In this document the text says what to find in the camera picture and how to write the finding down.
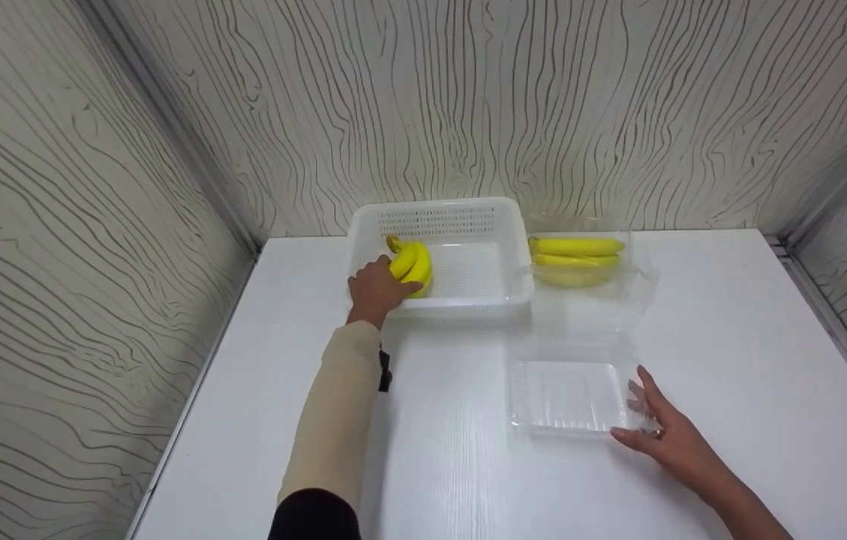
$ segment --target plastic basket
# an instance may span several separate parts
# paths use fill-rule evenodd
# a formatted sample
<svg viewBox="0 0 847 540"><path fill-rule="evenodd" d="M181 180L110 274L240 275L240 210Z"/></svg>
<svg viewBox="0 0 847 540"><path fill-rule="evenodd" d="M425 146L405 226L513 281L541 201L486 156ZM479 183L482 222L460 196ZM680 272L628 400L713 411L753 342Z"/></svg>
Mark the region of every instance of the plastic basket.
<svg viewBox="0 0 847 540"><path fill-rule="evenodd" d="M365 205L349 229L349 272L388 254L386 235L427 245L433 281L424 298L409 298L396 317L504 317L533 297L526 228L513 199L483 197L449 201Z"/></svg>

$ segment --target banana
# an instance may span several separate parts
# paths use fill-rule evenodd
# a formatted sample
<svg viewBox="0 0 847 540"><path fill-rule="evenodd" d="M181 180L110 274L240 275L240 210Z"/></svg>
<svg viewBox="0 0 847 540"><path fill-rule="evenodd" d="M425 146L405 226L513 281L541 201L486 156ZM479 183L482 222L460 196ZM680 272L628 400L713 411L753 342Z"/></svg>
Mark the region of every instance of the banana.
<svg viewBox="0 0 847 540"><path fill-rule="evenodd" d="M410 298L420 298L430 288L430 281L433 281L433 266L430 264L430 250L423 244L416 242L414 244L416 244L416 264L413 264L410 272L400 281L403 281L403 283L407 281L419 281L423 284L423 288L410 294Z"/></svg>
<svg viewBox="0 0 847 540"><path fill-rule="evenodd" d="M390 246L390 250L393 250L393 247L396 247L396 249L393 250L396 257L393 257L393 260L389 261L389 273L393 274L393 277L397 280L402 280L403 276L406 276L406 274L412 269L413 264L416 263L416 254L419 252L419 250L416 249L416 246L417 243L415 242L403 245L398 243L398 241L395 246Z"/></svg>
<svg viewBox="0 0 847 540"><path fill-rule="evenodd" d="M600 257L621 252L626 244L615 238L546 237L531 236L530 253L561 255L564 257Z"/></svg>
<svg viewBox="0 0 847 540"><path fill-rule="evenodd" d="M535 253L537 279L554 287L591 287L613 279L620 256L558 256Z"/></svg>
<svg viewBox="0 0 847 540"><path fill-rule="evenodd" d="M606 268L619 266L620 256L613 255L605 256L561 256L548 255L547 253L536 253L533 255L533 262L541 266L576 266L582 268Z"/></svg>
<svg viewBox="0 0 847 540"><path fill-rule="evenodd" d="M410 298L423 297L433 281L430 250L422 242L402 242L394 235L386 237L386 246L396 254L396 259L390 261L389 272L404 284L419 281L423 288L410 294Z"/></svg>

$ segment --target left hand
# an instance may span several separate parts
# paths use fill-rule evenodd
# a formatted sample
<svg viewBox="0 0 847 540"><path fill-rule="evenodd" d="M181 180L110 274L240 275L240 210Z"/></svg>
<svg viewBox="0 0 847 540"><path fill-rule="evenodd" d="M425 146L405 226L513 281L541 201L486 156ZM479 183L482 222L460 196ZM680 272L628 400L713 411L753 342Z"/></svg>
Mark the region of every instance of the left hand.
<svg viewBox="0 0 847 540"><path fill-rule="evenodd" d="M381 255L379 259L366 264L357 271L356 276L348 280L353 308L347 324L366 321L377 329L383 327L383 321L402 301L423 288L423 283L408 281L400 283L389 272L389 257Z"/></svg>

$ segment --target beige sleeve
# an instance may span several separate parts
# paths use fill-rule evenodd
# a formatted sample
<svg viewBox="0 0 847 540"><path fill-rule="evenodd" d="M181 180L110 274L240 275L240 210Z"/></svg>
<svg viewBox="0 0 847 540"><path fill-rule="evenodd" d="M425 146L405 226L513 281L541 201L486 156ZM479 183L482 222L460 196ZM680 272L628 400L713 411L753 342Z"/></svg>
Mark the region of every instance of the beige sleeve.
<svg viewBox="0 0 847 540"><path fill-rule="evenodd" d="M373 401L380 385L380 332L366 321L337 328L296 427L290 464L276 503L294 491L322 488L360 505Z"/></svg>

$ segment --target white table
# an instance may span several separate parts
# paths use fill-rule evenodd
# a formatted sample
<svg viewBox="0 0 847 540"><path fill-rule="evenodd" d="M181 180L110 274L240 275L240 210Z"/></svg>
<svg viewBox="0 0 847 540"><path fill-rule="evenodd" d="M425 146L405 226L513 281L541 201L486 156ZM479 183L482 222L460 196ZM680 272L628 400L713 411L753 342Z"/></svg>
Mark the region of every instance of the white table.
<svg viewBox="0 0 847 540"><path fill-rule="evenodd" d="M644 365L797 538L847 538L847 365L756 230L640 232L661 280ZM344 238L266 244L146 507L139 540L259 539L320 353L344 321ZM722 537L612 441L512 436L501 332L385 332L395 382L366 467L365 536Z"/></svg>

